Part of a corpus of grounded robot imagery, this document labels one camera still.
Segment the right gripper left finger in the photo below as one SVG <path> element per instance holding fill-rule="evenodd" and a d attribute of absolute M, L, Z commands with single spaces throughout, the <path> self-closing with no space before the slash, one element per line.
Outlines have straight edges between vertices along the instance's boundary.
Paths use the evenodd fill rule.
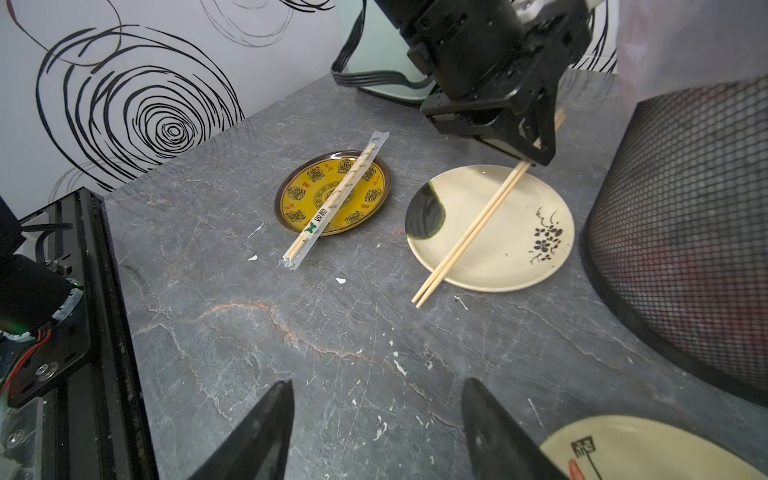
<path fill-rule="evenodd" d="M 294 413 L 292 382 L 276 382 L 191 477 L 283 479 Z"/>

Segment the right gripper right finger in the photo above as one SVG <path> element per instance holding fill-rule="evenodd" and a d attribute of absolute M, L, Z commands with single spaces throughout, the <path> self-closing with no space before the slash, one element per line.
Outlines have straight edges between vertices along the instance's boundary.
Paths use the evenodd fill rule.
<path fill-rule="evenodd" d="M 464 381 L 461 414 L 475 479 L 565 477 L 476 378 Z"/>

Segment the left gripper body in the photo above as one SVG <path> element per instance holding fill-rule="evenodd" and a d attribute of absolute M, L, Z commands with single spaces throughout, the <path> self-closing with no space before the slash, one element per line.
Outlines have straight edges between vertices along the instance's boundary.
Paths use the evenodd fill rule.
<path fill-rule="evenodd" d="M 584 1 L 381 1 L 435 87 L 422 113 L 443 134 L 474 138 L 547 166 L 556 154 L 558 85 L 592 40 Z"/>

